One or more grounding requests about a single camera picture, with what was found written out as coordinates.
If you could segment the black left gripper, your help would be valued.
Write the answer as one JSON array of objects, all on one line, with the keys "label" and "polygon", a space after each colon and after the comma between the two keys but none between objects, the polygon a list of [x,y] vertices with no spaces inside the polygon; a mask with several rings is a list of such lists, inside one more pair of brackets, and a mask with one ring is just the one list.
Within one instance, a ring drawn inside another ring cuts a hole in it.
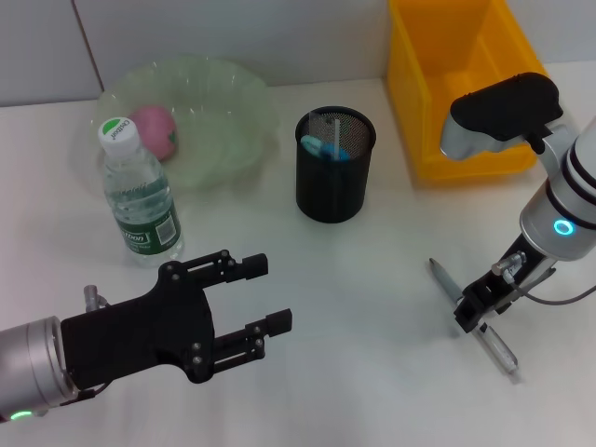
[{"label": "black left gripper", "polygon": [[261,360],[266,337],[291,331],[290,309],[214,338],[203,289],[267,274],[263,253],[237,261],[221,250],[163,264],[145,295],[61,322],[66,370],[79,389],[159,365],[177,367],[190,382],[201,384],[214,374]]}]

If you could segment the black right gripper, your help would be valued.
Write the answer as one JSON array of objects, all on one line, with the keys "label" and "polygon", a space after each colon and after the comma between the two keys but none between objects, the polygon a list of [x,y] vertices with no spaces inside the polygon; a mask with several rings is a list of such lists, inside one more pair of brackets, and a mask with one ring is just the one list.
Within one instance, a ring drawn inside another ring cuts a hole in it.
[{"label": "black right gripper", "polygon": [[508,270],[511,280],[524,291],[550,278],[556,261],[538,251],[519,235],[505,254],[493,263],[488,273],[468,285],[457,305],[455,321],[464,332],[471,332],[492,309],[501,315],[521,295],[503,278]]}]

